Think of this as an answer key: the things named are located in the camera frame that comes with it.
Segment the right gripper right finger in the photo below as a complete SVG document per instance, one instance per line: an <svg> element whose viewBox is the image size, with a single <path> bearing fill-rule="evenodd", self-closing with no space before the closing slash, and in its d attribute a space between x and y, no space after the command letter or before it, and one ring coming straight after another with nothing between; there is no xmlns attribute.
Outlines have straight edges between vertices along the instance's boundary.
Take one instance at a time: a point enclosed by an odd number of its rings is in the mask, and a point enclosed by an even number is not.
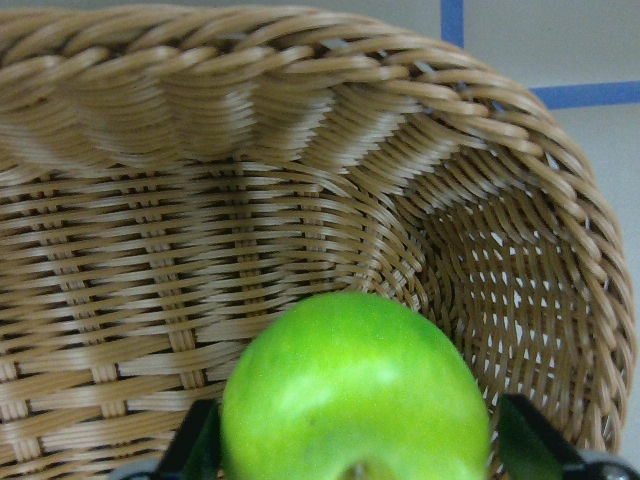
<svg viewBox="0 0 640 480"><path fill-rule="evenodd" d="M587 479L587 464L550 421L521 394L499 400L499 457L511 479Z"/></svg>

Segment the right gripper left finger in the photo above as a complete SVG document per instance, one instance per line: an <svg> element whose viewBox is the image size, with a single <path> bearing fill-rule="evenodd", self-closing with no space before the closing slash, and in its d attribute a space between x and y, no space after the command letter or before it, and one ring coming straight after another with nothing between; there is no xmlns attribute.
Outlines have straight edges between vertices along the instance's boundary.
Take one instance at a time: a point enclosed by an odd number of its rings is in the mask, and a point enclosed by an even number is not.
<svg viewBox="0 0 640 480"><path fill-rule="evenodd" d="M221 464L215 400L197 400L186 413L154 471L155 479L216 479Z"/></svg>

